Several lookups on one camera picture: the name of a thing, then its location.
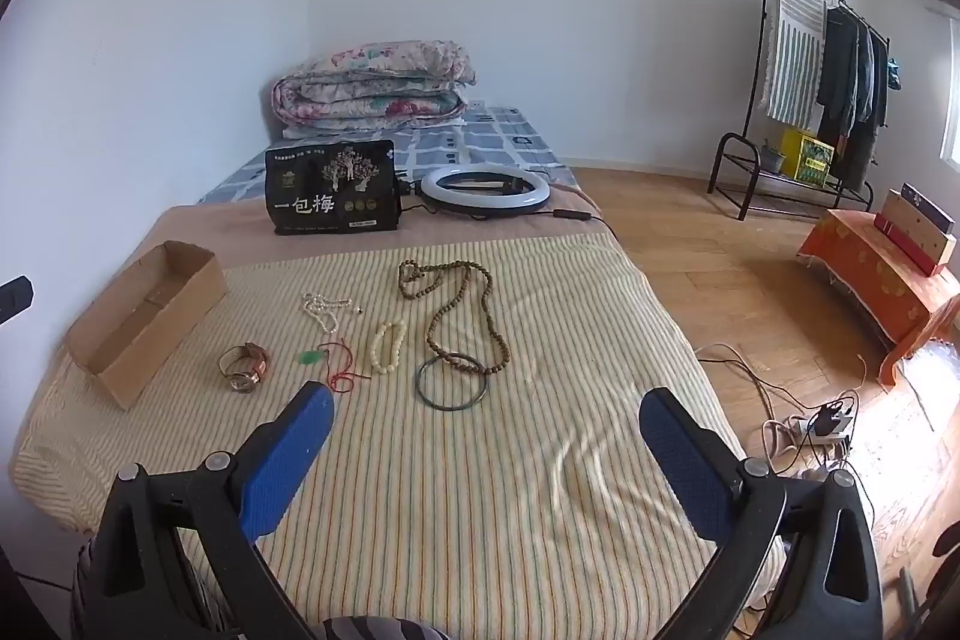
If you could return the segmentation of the brown leather wristwatch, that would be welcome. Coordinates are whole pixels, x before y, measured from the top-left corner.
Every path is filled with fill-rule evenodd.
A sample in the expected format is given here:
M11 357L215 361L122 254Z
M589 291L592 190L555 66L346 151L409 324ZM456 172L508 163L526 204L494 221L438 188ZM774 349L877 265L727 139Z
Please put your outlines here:
M267 349L255 342L231 346L217 359L220 375L236 393L251 393L267 377L270 356Z

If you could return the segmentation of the black bangle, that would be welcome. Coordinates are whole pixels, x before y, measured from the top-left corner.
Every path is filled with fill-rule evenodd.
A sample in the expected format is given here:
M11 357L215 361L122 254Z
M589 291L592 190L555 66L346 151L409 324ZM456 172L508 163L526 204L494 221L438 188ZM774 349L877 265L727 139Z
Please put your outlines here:
M482 403L490 379L475 357L454 353L430 357L413 374L413 393L421 404L438 413L464 413Z

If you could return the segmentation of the brown cardboard box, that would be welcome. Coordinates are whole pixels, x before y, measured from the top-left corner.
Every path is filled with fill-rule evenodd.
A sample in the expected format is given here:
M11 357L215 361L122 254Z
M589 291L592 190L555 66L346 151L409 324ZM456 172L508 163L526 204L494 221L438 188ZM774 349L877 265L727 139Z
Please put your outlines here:
M226 292L215 253L163 242L121 271L68 328L68 354L127 411Z

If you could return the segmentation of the striped yellow blanket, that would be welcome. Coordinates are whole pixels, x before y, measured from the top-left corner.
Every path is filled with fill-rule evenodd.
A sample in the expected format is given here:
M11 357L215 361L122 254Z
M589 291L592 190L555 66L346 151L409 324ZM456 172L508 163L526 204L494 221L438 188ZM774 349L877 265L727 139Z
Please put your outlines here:
M509 364L482 403L438 413L413 393L428 321L448 300L397 286L404 252L335 253L229 269L226 298L181 342L133 408L117 408L70 360L50 372L14 457L14 486L72 530L91 531L122 464L189 470L274 419L313 376L322 333L308 292L366 312L343 354L370 358L382 323L407 336L392 369L337 401L334 430L260 548L306 619L398 615L455 638L647 638L713 555L644 447L638 409L665 386L722 438L732 427L690 342L612 237L573 234L418 247L425 265L469 260L493 280L488 308L457 305L441 339ZM236 393L217 359L267 349L267 377Z

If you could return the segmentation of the brown bed cover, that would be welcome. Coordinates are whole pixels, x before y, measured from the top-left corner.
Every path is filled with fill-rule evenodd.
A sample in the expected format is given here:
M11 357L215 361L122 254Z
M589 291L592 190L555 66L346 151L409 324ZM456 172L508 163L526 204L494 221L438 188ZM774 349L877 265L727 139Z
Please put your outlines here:
M405 198L395 230L356 234L280 236L262 198L236 203L176 206L161 214L133 250L135 257L167 241L187 242L215 253L223 268L309 259L332 253L389 248L433 247L464 242L511 241L612 230L599 220L599 208L578 188L551 189L548 205L537 214L514 218L469 218L460 213L431 213L415 197Z

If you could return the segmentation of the orange cloth covered table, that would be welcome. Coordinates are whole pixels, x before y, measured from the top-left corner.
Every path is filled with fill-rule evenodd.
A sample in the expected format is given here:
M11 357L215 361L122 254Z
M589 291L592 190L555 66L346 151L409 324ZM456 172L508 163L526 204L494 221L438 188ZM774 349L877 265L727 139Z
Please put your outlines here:
M817 260L871 314L892 343L878 381L893 388L896 369L931 339L949 341L958 319L958 280L949 268L924 276L864 211L828 209L797 256Z

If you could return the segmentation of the black clothes rack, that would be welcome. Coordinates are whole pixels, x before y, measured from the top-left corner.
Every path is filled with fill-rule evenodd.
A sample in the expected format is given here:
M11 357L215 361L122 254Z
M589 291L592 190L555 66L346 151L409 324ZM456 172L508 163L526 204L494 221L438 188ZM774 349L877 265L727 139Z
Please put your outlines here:
M761 0L760 37L748 108L782 126L776 146L755 145L745 128L722 135L708 190L719 193L724 163L748 174L740 197L750 213L815 218L855 202L869 211L867 182L889 99L890 39L846 0Z

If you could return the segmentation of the boxes on orange table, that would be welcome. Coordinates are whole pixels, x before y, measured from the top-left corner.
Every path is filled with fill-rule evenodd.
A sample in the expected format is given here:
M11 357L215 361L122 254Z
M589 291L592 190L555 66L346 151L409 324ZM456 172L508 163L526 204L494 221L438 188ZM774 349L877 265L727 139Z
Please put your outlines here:
M884 206L874 216L874 226L889 237L924 276L937 275L946 268L957 247L952 216L911 184L903 184L898 190L890 188Z

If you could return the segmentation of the yellow box on rack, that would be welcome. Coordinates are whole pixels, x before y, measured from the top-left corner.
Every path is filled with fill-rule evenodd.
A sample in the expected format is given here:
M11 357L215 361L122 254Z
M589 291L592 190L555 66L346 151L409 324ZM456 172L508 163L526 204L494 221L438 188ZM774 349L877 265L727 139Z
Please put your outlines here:
M788 127L779 142L781 174L807 185L823 185L832 169L835 148L817 136Z

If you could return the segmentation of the black snack bag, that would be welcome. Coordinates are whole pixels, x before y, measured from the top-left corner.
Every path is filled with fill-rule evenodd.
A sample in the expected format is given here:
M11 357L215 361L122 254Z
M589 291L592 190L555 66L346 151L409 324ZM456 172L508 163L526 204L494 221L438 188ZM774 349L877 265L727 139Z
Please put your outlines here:
M395 230L402 203L394 145L345 142L268 151L265 206L280 236Z

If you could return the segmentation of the folded floral quilt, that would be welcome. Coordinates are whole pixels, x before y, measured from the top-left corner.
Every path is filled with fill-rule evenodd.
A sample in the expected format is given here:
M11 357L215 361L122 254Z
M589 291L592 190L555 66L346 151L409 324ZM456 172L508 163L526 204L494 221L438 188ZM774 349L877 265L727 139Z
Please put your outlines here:
M459 119L462 91L477 85L454 41L373 42L314 58L282 76L270 106L290 128L335 133Z

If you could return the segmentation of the blue checkered bed sheet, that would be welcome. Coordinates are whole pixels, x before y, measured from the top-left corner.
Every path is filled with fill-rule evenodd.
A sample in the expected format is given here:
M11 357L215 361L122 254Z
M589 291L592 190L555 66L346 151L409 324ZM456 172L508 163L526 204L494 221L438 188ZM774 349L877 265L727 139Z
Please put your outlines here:
M428 170L451 164L503 164L540 175L551 185L578 188L573 170L560 161L529 120L512 107L470 103L467 112L450 124L348 131L317 135L285 128L270 151L332 143L379 142L394 145L394 167L407 184L420 181Z

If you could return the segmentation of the striped hanging towel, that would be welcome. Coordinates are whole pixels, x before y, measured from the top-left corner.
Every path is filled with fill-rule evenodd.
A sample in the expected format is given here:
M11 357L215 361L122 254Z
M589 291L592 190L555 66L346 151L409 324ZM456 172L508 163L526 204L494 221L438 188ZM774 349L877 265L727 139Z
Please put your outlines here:
M827 0L766 0L766 117L797 130L814 124L827 39Z

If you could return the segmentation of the dark hanging clothes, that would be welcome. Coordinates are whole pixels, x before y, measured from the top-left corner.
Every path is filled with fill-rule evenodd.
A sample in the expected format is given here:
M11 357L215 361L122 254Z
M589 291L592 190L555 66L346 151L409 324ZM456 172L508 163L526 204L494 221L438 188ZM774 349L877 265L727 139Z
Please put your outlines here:
M832 8L817 92L817 140L835 150L830 174L848 190L859 191L867 181L887 119L887 92L889 42L848 8Z

